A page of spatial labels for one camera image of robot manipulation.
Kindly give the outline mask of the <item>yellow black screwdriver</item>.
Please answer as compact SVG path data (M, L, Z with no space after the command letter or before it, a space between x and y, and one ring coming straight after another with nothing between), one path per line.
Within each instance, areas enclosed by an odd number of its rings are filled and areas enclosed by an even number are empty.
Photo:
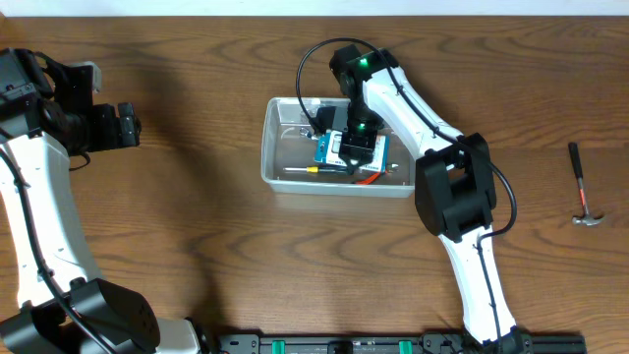
M347 169L341 166L314 165L306 167L284 167L287 173L307 173L307 174L347 174Z

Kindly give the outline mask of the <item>silver ring wrench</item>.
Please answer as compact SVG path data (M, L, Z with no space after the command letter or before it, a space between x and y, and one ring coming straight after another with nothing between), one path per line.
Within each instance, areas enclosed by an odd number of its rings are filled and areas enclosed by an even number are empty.
M306 138L311 141L317 142L319 140L319 135L311 132L309 129L302 127L299 131L301 137Z

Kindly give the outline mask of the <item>red black handled pliers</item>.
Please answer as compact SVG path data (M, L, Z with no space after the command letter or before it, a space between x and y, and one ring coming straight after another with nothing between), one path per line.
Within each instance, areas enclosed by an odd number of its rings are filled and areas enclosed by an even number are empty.
M370 177L368 177L368 178L366 178L364 180L356 181L356 184L357 185L370 185L370 184L373 184L380 177L382 177L382 176L384 176L386 174L390 174L390 173L396 172L398 170L398 168L399 168L398 164L394 164L394 163L389 164L389 165L386 166L386 168L383 171L376 172L376 173L374 173L373 175L371 175Z

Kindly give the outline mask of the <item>white teal screwdriver set box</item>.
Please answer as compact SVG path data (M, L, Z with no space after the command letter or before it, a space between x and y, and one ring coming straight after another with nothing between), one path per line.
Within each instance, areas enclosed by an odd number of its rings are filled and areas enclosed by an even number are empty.
M346 167L347 164L339 156L341 145L341 133L331 131L318 139L314 161L317 163ZM372 161L358 167L361 171L384 172L387 165L389 138L378 135L375 141Z

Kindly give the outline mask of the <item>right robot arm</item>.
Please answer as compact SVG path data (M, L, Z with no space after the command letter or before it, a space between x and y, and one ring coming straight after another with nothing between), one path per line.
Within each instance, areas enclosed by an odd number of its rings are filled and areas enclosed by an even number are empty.
M480 353L532 352L506 303L492 245L513 227L517 200L486 140L445 122L388 50L355 37L337 41L329 69L349 102L308 114L315 134L339 135L337 156L348 174L374 162L383 127L399 136L415 160L417 214L449 257L471 344Z

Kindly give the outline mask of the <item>black handled claw hammer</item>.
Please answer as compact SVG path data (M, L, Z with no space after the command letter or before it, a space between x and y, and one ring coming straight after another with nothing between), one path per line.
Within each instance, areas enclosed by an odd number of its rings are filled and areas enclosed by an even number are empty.
M579 197L582 206L582 215L574 215L572 217L572 223L574 225L583 225L583 226L595 226L600 224L603 220L603 216L593 216L585 194L585 184L584 184L584 174L583 168L579 153L578 144L575 142L570 142L568 144L569 156L573 168L573 173L575 175L575 179L577 182Z

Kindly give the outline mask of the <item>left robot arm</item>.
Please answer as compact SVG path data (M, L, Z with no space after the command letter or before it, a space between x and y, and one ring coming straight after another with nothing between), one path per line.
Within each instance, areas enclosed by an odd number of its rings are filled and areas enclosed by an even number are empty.
M142 131L131 103L94 102L101 81L90 61L1 53L1 197L19 276L2 342L14 353L212 353L191 319L160 319L142 294L106 280L88 247L71 160L134 148Z

